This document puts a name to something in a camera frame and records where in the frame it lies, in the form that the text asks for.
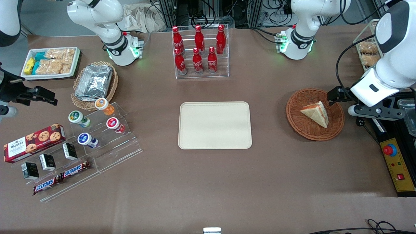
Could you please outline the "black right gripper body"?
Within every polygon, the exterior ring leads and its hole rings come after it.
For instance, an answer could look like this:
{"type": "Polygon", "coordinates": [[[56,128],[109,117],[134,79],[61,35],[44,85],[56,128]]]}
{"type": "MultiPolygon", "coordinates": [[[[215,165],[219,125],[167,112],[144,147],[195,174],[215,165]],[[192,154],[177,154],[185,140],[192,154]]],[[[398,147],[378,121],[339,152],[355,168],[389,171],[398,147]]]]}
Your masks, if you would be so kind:
{"type": "Polygon", "coordinates": [[[30,92],[30,88],[24,85],[25,78],[5,71],[3,68],[0,68],[0,71],[0,99],[2,102],[30,105],[31,101],[37,101],[33,93],[30,92]]]}

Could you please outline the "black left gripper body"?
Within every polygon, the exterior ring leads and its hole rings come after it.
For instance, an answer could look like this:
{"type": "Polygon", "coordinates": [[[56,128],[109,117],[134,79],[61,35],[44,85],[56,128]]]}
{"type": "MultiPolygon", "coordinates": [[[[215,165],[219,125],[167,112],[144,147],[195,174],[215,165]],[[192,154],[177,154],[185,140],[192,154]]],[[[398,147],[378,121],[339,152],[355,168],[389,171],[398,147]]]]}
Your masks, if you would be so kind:
{"type": "Polygon", "coordinates": [[[345,88],[343,86],[338,87],[338,101],[339,102],[351,102],[351,101],[353,101],[353,97],[350,94],[349,88],[345,88]]]}

